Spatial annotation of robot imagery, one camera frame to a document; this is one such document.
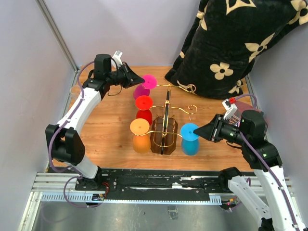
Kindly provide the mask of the pink wine glass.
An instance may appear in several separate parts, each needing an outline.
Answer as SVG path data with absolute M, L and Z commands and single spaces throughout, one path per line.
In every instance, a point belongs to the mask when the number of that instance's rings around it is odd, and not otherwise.
M 157 86 L 157 79 L 150 74 L 146 74 L 142 77 L 144 82 L 139 84 L 133 92 L 133 98 L 137 99 L 140 96 L 149 96 L 150 91 Z

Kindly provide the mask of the blue wine glass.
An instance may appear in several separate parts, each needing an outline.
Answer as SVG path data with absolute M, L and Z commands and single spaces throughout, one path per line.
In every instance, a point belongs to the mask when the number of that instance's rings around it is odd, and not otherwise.
M 196 124 L 187 123 L 180 129 L 180 135 L 182 136 L 181 149 L 188 156 L 196 155 L 200 149 L 199 136 L 194 134 L 197 128 Z

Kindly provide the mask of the red wine glass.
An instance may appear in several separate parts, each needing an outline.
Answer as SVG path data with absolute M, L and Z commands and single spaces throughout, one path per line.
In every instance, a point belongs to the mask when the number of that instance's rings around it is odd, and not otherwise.
M 152 98 L 146 95 L 139 96 L 136 99 L 135 104 L 138 108 L 136 118 L 145 119 L 149 125 L 151 125 L 153 122 L 153 115 L 150 111 L 150 108 L 153 106 Z

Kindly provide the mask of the clear wine glass front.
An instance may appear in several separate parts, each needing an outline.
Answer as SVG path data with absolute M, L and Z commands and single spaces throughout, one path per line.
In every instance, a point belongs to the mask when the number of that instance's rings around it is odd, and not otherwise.
M 79 97 L 81 89 L 78 85 L 72 86 L 70 89 L 70 96 L 72 101 L 76 101 Z

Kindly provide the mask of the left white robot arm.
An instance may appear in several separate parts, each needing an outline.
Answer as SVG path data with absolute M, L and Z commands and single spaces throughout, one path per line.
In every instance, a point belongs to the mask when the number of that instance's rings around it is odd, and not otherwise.
M 80 175 L 80 181 L 86 187 L 94 191 L 103 185 L 102 170 L 86 156 L 79 134 L 92 110 L 111 86 L 120 85 L 127 89 L 145 82 L 121 60 L 122 54 L 121 51 L 116 51 L 114 55 L 97 54 L 91 62 L 94 68 L 87 80 L 78 84 L 80 94 L 72 107 L 57 124 L 49 124 L 45 129 L 49 161 L 55 159 L 65 163 L 67 168 Z

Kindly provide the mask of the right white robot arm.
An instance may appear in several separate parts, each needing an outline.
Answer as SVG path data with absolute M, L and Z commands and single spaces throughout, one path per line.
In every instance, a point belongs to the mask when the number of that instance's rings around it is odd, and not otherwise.
M 266 121 L 261 112 L 245 110 L 240 125 L 234 126 L 217 114 L 194 134 L 208 141 L 226 140 L 240 146 L 243 157 L 262 187 L 263 201 L 248 185 L 236 167 L 220 172 L 218 187 L 232 192 L 253 216 L 260 231 L 306 231 L 285 182 L 282 160 L 277 148 L 265 139 Z

